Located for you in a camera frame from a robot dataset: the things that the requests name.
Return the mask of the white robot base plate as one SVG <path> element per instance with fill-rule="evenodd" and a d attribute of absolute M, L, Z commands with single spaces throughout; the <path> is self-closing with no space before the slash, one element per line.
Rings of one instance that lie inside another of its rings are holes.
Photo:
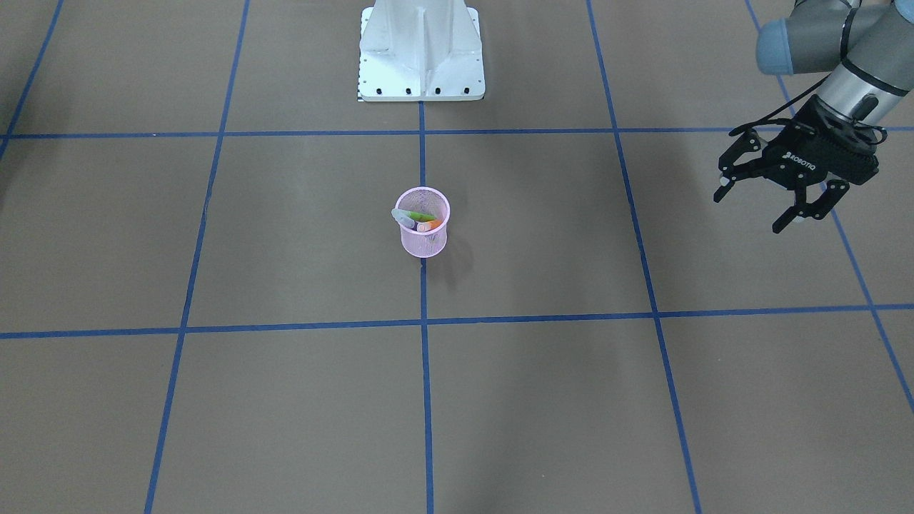
<path fill-rule="evenodd" d="M 376 1 L 360 16 L 357 98 L 479 101 L 486 96 L 477 9 L 463 1 Z"/>

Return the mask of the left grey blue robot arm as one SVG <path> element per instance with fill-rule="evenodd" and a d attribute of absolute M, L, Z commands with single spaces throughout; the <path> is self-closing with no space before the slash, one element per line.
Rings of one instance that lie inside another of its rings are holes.
<path fill-rule="evenodd" d="M 910 1 L 865 6 L 859 1 L 796 1 L 790 16 L 758 32 L 756 63 L 766 75 L 822 73 L 783 108 L 735 127 L 719 156 L 721 202 L 742 180 L 762 178 L 793 192 L 793 205 L 773 222 L 825 218 L 852 186 L 877 176 L 886 117 L 912 91 Z"/>

